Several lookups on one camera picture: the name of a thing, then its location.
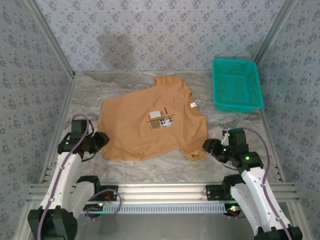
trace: basket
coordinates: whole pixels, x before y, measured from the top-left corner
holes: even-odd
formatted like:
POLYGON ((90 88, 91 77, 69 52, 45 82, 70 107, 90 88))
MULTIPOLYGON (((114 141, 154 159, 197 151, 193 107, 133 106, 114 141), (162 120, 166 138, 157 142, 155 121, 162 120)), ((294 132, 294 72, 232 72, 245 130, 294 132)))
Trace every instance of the basket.
POLYGON ((249 113, 264 106, 255 62, 215 58, 212 71, 213 101, 217 110, 249 113))

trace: robotic arm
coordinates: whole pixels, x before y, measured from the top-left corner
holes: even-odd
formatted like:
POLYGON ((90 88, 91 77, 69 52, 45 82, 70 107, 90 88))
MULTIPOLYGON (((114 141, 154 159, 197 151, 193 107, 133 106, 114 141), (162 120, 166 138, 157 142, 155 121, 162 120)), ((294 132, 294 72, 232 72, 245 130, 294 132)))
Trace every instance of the robotic arm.
POLYGON ((208 139, 202 147, 219 162, 231 161, 237 169, 239 174, 224 177, 222 188, 243 210, 254 240, 301 240, 301 230, 291 226, 270 188, 259 155, 249 151, 244 130, 231 129, 223 134, 223 142, 228 140, 228 145, 219 139, 208 139))
POLYGON ((58 145, 59 155, 52 182, 39 209, 28 214, 28 223, 36 240, 75 239, 81 211, 87 201, 101 190, 97 176, 80 177, 73 190, 77 170, 86 161, 83 160, 84 153, 96 154, 110 140, 103 132, 94 133, 92 124, 91 127, 92 133, 86 134, 87 120, 72 120, 71 132, 58 145))

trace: t-shirt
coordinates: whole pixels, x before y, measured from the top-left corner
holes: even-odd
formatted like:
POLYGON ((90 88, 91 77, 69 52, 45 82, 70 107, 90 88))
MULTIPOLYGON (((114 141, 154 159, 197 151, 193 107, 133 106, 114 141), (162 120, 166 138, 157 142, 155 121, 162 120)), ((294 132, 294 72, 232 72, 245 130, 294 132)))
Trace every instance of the t-shirt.
POLYGON ((160 76, 155 86, 105 100, 98 130, 110 141, 102 155, 110 160, 145 160, 180 150, 190 161, 206 157, 207 120, 193 93, 178 76, 160 76))

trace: marble surface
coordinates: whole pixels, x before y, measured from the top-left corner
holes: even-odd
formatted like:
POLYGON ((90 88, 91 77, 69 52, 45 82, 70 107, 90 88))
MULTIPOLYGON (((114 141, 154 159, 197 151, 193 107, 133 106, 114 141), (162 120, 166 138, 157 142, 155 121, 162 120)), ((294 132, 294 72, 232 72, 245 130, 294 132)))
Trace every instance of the marble surface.
MULTIPOLYGON (((267 140, 260 111, 217 111, 212 96, 212 74, 199 71, 77 73, 61 138, 71 130, 73 115, 87 115, 97 130, 97 119, 107 98, 149 88, 154 85, 154 77, 172 74, 179 76, 193 91, 199 111, 207 116, 210 138, 222 139, 222 130, 228 128, 248 127, 258 131, 267 140)), ((258 152, 267 166, 263 143, 251 132, 247 133, 247 141, 250 150, 258 152)), ((101 182, 221 182, 224 176, 236 173, 223 167, 209 154, 205 160, 190 162, 178 150, 142 161, 105 160, 98 152, 92 160, 82 163, 79 169, 79 175, 98 175, 101 182)), ((268 180, 278 180, 273 160, 268 180)))

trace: wire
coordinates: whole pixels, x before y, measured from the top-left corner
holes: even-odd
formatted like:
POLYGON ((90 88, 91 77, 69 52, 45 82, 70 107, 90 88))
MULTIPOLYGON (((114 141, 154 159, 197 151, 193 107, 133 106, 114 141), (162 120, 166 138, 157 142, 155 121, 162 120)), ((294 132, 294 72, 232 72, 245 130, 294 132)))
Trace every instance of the wire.
POLYGON ((81 162, 83 163, 83 162, 89 161, 89 160, 93 159, 95 157, 95 155, 96 154, 93 154, 93 156, 91 156, 91 157, 89 157, 89 158, 87 158, 85 160, 82 160, 81 162))
POLYGON ((94 132, 95 132, 95 128, 94 128, 94 126, 92 125, 91 120, 89 120, 89 124, 90 124, 90 126, 91 126, 91 133, 88 134, 88 136, 92 136, 92 135, 94 134, 94 132))
POLYGON ((227 169, 231 169, 231 170, 238 171, 238 169, 236 169, 236 168, 226 166, 223 162, 222 162, 222 166, 224 166, 224 167, 227 168, 227 169))
POLYGON ((282 226, 282 228, 283 228, 288 240, 292 240, 291 235, 290 235, 290 233, 289 233, 284 221, 282 221, 282 219, 280 218, 275 206, 272 204, 271 199, 270 199, 270 197, 268 195, 268 192, 267 192, 267 188, 265 186, 265 183, 266 183, 266 180, 267 180, 267 175, 268 175, 268 172, 269 172, 269 169, 270 169, 270 162, 271 162, 267 144, 266 144, 265 140, 262 138, 262 136, 257 131, 253 130, 252 128, 248 128, 248 127, 239 127, 239 128, 245 129, 245 130, 249 130, 249 131, 255 133, 261 139, 261 141, 262 141, 262 143, 264 145, 265 152, 266 152, 266 158, 267 158, 266 170, 265 170, 264 175, 262 177, 262 189, 263 189, 263 192, 264 192, 264 196, 266 198, 266 201, 270 205, 270 208, 271 208, 273 214, 275 215, 275 217, 278 219, 280 225, 282 226))
POLYGON ((204 190, 206 190, 207 188, 205 187, 204 189, 202 189, 202 194, 207 196, 207 193, 204 193, 204 190))
POLYGON ((44 208, 44 211, 41 215, 41 218, 40 218, 40 221, 39 221, 39 226, 38 226, 38 232, 37 232, 37 240, 41 240, 41 230, 42 230, 42 226, 44 224, 44 221, 45 221, 45 217, 46 217, 46 214, 48 212, 48 209, 51 205, 51 202, 53 201, 52 199, 54 198, 55 196, 55 191, 57 189, 57 186, 58 186, 58 182, 59 182, 59 179, 60 179, 60 176, 62 174, 62 171, 64 169, 64 166, 66 164, 66 162, 68 161, 68 158, 71 156, 71 154, 73 154, 74 150, 77 149, 77 147, 79 147, 79 145, 83 142, 83 140, 85 139, 87 133, 88 133, 88 130, 89 130, 89 119, 87 118, 86 115, 83 115, 83 114, 76 114, 72 117, 72 120, 73 121, 76 117, 83 117, 86 119, 86 128, 85 128, 85 131, 82 135, 82 137, 80 138, 80 140, 78 141, 78 143, 71 149, 71 151, 66 155, 65 159, 63 160, 62 164, 61 164, 61 167, 59 169, 59 172, 56 176, 56 179, 55 179, 55 182, 53 184, 53 188, 52 188, 52 191, 51 191, 51 194, 50 194, 50 198, 49 198, 49 201, 47 203, 47 205, 45 206, 44 208))
POLYGON ((64 138, 63 138, 62 140, 67 140, 67 138, 70 136, 70 134, 71 134, 71 132, 68 132, 68 133, 64 136, 64 138))
POLYGON ((107 195, 107 197, 108 197, 108 200, 109 200, 109 203, 111 203, 111 198, 110 198, 110 195, 109 195, 109 193, 106 191, 106 192, 104 192, 103 194, 106 194, 107 195))
POLYGON ((102 191, 97 192, 95 195, 93 195, 92 197, 90 197, 89 201, 92 200, 92 199, 94 199, 96 196, 99 196, 100 194, 103 194, 103 193, 106 193, 106 192, 113 192, 114 194, 116 194, 116 195, 119 197, 119 205, 118 205, 117 209, 115 210, 115 212, 114 212, 111 216, 101 217, 101 218, 92 218, 92 217, 89 217, 89 213, 90 213, 90 210, 91 210, 92 208, 94 208, 94 206, 89 207, 89 208, 86 210, 86 214, 85 214, 88 220, 93 220, 93 221, 98 220, 98 221, 102 221, 102 220, 106 220, 106 219, 111 219, 111 218, 113 218, 115 215, 117 215, 117 213, 120 211, 121 205, 122 205, 122 198, 121 198, 121 196, 120 196, 120 194, 119 194, 118 191, 116 191, 116 190, 114 190, 114 189, 111 189, 111 188, 106 188, 106 189, 104 189, 104 190, 102 190, 102 191))

